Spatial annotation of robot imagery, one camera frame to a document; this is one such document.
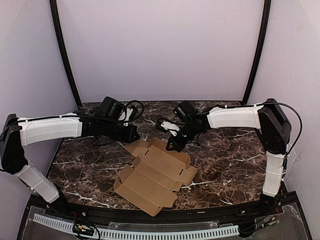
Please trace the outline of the brown cardboard paper box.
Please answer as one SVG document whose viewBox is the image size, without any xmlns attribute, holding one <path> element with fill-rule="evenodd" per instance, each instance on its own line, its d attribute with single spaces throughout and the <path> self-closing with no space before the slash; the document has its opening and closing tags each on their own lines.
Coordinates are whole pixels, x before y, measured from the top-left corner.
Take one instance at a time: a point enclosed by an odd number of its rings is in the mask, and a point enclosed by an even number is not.
<svg viewBox="0 0 320 240">
<path fill-rule="evenodd" d="M 156 137 L 125 145 L 135 159 L 124 166 L 113 185 L 115 193 L 152 217 L 171 208 L 178 198 L 176 193 L 197 173 L 188 154 L 168 151 L 166 146 Z"/>
</svg>

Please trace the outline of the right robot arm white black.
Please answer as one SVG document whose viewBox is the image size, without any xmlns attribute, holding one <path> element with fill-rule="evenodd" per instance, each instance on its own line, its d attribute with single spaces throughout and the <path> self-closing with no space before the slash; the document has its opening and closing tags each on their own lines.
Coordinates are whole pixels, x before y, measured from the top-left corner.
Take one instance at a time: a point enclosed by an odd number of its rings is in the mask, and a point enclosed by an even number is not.
<svg viewBox="0 0 320 240">
<path fill-rule="evenodd" d="M 202 110 L 195 109 L 185 100 L 173 112 L 184 126 L 168 139 L 167 151 L 181 152 L 188 142 L 211 129 L 254 129 L 267 156 L 262 194 L 269 197 L 278 194 L 292 125 L 274 98 L 253 105 L 215 105 Z"/>
</svg>

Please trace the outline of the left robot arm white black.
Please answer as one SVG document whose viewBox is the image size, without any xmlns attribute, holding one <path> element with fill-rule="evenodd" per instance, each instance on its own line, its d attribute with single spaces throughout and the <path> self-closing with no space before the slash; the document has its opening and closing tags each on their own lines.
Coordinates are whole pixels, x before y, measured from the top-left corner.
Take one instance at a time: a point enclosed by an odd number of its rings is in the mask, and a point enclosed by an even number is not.
<svg viewBox="0 0 320 240">
<path fill-rule="evenodd" d="M 57 186 L 37 170 L 25 156 L 25 146 L 64 138 L 107 137 L 116 142 L 132 143 L 140 139 L 133 124 L 144 113 L 142 102 L 127 104 L 105 97 L 91 111 L 74 111 L 44 117 L 7 116 L 0 134 L 0 170 L 20 179 L 33 192 L 51 204 L 63 197 Z"/>
</svg>

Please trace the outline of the small green circuit board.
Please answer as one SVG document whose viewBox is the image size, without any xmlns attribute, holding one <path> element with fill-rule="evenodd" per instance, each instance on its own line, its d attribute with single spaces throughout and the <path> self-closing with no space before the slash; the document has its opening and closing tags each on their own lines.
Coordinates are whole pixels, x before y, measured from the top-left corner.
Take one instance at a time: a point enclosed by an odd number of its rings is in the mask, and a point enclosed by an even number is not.
<svg viewBox="0 0 320 240">
<path fill-rule="evenodd" d="M 74 224 L 72 227 L 72 232 L 75 234 L 92 236 L 94 234 L 94 229 L 87 225 Z"/>
</svg>

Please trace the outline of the right small circuit board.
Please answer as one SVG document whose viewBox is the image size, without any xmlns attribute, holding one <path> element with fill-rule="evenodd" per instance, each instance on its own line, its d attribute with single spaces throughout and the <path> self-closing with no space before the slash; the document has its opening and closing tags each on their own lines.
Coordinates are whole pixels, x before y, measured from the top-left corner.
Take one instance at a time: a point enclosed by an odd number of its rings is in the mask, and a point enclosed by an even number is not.
<svg viewBox="0 0 320 240">
<path fill-rule="evenodd" d="M 279 223 L 279 221 L 280 221 L 280 217 L 279 216 L 270 217 L 268 219 L 264 219 L 260 226 L 262 228 L 266 228 L 266 227 L 269 227 L 269 226 L 271 226 L 273 224 Z"/>
</svg>

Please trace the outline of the black front table rail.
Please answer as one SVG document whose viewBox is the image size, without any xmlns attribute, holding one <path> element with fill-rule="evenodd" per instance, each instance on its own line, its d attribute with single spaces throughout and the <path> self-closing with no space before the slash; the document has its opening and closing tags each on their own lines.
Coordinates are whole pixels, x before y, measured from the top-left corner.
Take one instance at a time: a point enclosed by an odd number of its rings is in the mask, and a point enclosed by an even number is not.
<svg viewBox="0 0 320 240">
<path fill-rule="evenodd" d="M 218 221 L 224 223 L 246 224 L 256 218 L 276 214 L 275 209 L 267 210 L 259 201 L 189 210 L 161 210 L 156 216 L 150 216 L 142 210 L 126 210 L 105 207 L 94 207 L 75 203 L 60 206 L 41 203 L 39 207 L 54 216 L 68 216 L 85 220 L 98 225 L 108 225 L 110 222 L 133 224 L 186 224 Z"/>
</svg>

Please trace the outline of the black left frame post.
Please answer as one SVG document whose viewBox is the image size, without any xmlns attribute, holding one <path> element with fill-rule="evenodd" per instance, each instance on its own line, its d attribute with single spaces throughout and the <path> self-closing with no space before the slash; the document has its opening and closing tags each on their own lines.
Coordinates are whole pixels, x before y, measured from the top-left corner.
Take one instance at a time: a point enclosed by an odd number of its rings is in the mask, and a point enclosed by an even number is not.
<svg viewBox="0 0 320 240">
<path fill-rule="evenodd" d="M 61 25 L 60 16 L 59 16 L 59 10 L 58 10 L 58 1 L 49 0 L 49 5 L 50 5 L 50 11 L 51 11 L 51 17 L 52 17 L 53 27 L 55 31 L 55 36 L 56 36 L 62 64 L 64 67 L 64 71 L 68 80 L 68 84 L 69 84 L 73 99 L 75 101 L 77 108 L 79 109 L 82 106 L 82 101 L 81 101 L 78 88 L 76 86 L 76 81 L 72 72 L 65 40 L 63 37 L 62 25 Z"/>
</svg>

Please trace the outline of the black frame post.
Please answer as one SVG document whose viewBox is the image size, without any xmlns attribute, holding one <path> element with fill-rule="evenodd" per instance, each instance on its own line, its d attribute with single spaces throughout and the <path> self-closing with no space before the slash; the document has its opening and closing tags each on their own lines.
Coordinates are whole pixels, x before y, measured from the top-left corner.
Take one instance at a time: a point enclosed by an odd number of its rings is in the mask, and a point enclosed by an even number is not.
<svg viewBox="0 0 320 240">
<path fill-rule="evenodd" d="M 261 17 L 261 24 L 260 24 L 256 49 L 255 49 L 248 81 L 246 84 L 246 88 L 245 88 L 243 98 L 241 101 L 241 103 L 244 105 L 246 105 L 250 99 L 250 95 L 251 95 L 251 92 L 252 92 L 252 89 L 254 86 L 257 72 L 258 72 L 258 67 L 260 64 L 261 55 L 262 55 L 262 51 L 263 51 L 263 47 L 264 47 L 264 43 L 265 43 L 265 38 L 266 38 L 266 33 L 267 33 L 267 29 L 268 29 L 271 4 L 272 4 L 271 0 L 264 0 L 262 17 Z"/>
<path fill-rule="evenodd" d="M 58 1 L 49 0 L 49 5 L 50 5 L 50 11 L 51 11 L 51 17 L 52 17 L 53 27 L 55 31 L 55 36 L 56 36 L 62 64 L 64 67 L 64 71 L 68 80 L 68 84 L 69 84 L 73 99 L 75 101 L 77 108 L 79 109 L 82 106 L 82 101 L 81 101 L 78 88 L 76 86 L 76 81 L 72 72 L 65 40 L 63 37 L 62 25 L 61 25 L 60 16 L 59 16 L 59 10 L 58 10 Z"/>
</svg>

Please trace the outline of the black right frame post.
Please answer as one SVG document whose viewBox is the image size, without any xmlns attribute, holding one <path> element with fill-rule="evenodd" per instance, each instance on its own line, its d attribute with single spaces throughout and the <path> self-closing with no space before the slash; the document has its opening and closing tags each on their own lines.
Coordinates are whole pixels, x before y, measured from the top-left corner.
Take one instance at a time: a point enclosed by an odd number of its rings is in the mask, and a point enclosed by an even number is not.
<svg viewBox="0 0 320 240">
<path fill-rule="evenodd" d="M 258 67 L 260 64 L 261 55 L 262 55 L 262 51 L 263 51 L 263 47 L 264 47 L 264 43 L 265 43 L 265 38 L 266 38 L 266 33 L 267 33 L 267 29 L 268 29 L 271 4 L 272 4 L 271 0 L 264 0 L 262 17 L 261 17 L 261 24 L 260 24 L 256 49 L 255 49 L 248 81 L 246 84 L 246 88 L 245 88 L 243 98 L 241 101 L 241 103 L 244 105 L 246 105 L 250 99 L 250 95 L 251 95 L 251 92 L 252 92 L 252 89 L 254 86 L 257 72 L 258 72 Z"/>
</svg>

